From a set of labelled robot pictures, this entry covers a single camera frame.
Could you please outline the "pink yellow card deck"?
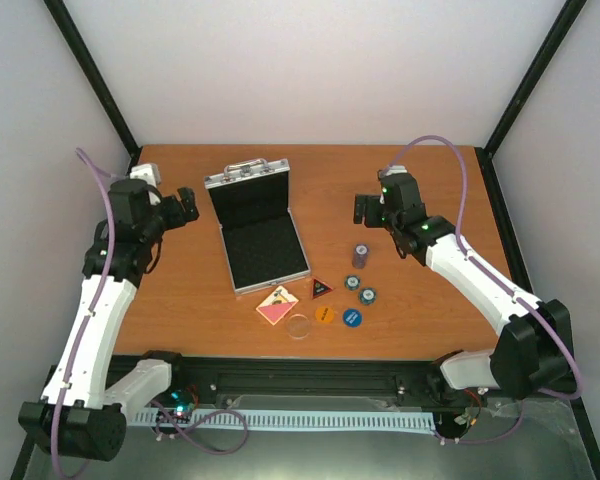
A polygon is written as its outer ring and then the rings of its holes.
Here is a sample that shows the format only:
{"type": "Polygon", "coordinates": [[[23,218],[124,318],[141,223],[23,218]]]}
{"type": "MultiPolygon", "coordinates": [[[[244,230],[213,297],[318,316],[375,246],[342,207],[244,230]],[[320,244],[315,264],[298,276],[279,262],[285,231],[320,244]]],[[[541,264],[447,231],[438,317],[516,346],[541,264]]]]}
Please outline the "pink yellow card deck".
{"type": "Polygon", "coordinates": [[[269,324],[276,325],[297,304],[299,299],[284,286],[278,286],[257,307],[256,312],[269,324]]]}

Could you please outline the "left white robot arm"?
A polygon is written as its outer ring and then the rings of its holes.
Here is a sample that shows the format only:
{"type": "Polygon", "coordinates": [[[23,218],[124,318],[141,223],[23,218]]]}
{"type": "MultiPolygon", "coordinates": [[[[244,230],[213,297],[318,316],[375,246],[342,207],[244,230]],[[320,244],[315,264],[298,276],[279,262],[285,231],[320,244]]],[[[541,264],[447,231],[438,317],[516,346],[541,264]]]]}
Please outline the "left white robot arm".
{"type": "Polygon", "coordinates": [[[192,189],[163,196],[146,180],[126,178],[104,189],[106,217],[85,254],[81,297],[61,359],[41,397],[22,404],[18,422],[52,459],[110,461],[129,420],[160,396],[181,400],[188,378],[181,355],[150,351],[112,386],[106,384],[124,317],[161,254],[166,232],[198,219],[192,189]]]}

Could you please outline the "clear round dealer button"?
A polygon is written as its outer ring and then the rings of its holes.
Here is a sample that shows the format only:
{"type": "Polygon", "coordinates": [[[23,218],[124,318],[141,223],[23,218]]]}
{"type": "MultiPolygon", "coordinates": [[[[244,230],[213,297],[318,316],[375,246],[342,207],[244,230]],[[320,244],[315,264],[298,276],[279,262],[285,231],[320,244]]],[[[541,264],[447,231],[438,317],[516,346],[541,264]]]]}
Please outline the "clear round dealer button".
{"type": "Polygon", "coordinates": [[[305,339],[311,331],[311,321],[303,314],[293,314],[284,322],[288,335],[294,340],[305,339]]]}

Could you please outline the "triangular all in button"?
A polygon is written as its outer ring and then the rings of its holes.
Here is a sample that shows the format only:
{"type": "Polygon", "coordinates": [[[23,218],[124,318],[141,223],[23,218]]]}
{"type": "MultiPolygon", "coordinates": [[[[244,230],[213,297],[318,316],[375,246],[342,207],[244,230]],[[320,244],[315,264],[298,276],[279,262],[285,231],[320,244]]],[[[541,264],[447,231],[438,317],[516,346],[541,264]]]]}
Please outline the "triangular all in button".
{"type": "Polygon", "coordinates": [[[333,288],[329,286],[324,281],[319,280],[318,278],[312,279],[311,284],[311,299],[315,300],[320,298],[326,294],[329,294],[333,291],[333,288]]]}

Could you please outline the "blue green chip stack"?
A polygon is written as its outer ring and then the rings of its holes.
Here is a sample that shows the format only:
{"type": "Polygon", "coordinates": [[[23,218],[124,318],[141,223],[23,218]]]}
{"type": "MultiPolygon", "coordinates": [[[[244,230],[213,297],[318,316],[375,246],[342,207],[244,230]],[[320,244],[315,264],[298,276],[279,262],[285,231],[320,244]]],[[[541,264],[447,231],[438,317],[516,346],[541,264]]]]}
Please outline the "blue green chip stack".
{"type": "Polygon", "coordinates": [[[358,294],[358,298],[363,305],[372,305],[377,299],[377,292],[374,288],[362,288],[358,294]]]}
{"type": "Polygon", "coordinates": [[[350,291],[355,291],[360,287],[361,280],[357,275],[347,275],[344,281],[345,287],[350,291]]]}

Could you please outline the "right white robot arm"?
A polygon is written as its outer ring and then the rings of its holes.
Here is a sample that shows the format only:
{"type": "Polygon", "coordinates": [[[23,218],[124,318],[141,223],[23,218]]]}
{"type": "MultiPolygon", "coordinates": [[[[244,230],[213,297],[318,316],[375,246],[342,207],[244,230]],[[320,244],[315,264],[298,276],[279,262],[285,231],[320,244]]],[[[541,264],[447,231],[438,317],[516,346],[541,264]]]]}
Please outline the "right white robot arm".
{"type": "Polygon", "coordinates": [[[401,258],[411,256],[455,287],[488,321],[498,337],[492,350],[455,353],[439,371],[461,390],[497,389],[522,400],[575,372],[570,315],[558,300],[541,301],[486,262],[443,216],[430,216],[416,179],[402,166],[378,176],[378,195],[358,194],[353,221],[383,228],[401,258]]]}

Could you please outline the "purple poker chip stack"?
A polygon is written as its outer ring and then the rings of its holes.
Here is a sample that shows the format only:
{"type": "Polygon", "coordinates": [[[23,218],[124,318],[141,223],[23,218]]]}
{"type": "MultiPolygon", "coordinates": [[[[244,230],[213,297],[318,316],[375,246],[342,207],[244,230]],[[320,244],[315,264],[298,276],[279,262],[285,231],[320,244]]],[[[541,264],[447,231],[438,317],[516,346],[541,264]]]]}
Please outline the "purple poker chip stack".
{"type": "Polygon", "coordinates": [[[356,269],[363,269],[369,257],[369,247],[366,244],[359,243],[353,249],[352,266],[356,269]]]}

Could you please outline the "black aluminium frame rail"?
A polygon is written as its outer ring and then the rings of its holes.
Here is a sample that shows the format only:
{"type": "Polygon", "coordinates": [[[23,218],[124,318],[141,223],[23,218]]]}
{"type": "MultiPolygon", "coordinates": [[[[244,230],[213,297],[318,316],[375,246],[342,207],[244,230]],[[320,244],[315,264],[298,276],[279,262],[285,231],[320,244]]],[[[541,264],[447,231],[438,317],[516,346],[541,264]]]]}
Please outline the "black aluminium frame rail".
{"type": "Polygon", "coordinates": [[[171,368],[171,384],[158,399],[173,403],[171,393],[191,390],[202,403],[220,403],[222,395],[336,396],[388,398],[422,410],[458,409],[469,395],[443,382],[440,359],[426,361],[321,361],[184,357],[152,350],[142,356],[115,355],[105,372],[113,386],[142,360],[171,368]]]}

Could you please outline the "orange big blind button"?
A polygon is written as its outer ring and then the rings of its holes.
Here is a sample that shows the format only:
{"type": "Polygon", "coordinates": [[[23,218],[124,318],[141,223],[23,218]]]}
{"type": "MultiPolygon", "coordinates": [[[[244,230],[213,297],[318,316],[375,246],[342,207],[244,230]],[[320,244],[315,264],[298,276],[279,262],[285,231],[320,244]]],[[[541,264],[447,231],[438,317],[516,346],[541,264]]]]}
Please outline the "orange big blind button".
{"type": "Polygon", "coordinates": [[[320,324],[330,324],[334,320],[335,311],[331,307],[320,306],[315,310],[314,317],[320,324]]]}

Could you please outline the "blue small blind button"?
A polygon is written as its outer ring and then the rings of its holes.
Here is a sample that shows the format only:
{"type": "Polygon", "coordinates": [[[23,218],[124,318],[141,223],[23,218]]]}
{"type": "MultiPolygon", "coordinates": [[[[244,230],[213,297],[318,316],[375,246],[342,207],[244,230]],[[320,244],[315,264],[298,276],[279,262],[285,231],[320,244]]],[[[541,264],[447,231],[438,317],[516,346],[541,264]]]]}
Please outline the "blue small blind button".
{"type": "Polygon", "coordinates": [[[350,328],[357,328],[363,321],[362,313],[354,308],[346,309],[342,314],[343,323],[350,328]]]}

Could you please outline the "aluminium poker case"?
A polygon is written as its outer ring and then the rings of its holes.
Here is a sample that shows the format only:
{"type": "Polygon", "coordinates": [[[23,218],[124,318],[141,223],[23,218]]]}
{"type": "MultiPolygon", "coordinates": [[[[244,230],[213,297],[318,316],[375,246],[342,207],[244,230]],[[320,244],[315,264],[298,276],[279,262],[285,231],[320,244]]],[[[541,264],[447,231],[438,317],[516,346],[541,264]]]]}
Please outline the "aluminium poker case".
{"type": "Polygon", "coordinates": [[[256,158],[204,178],[238,295],[310,275],[290,207],[289,160],[256,158]]]}

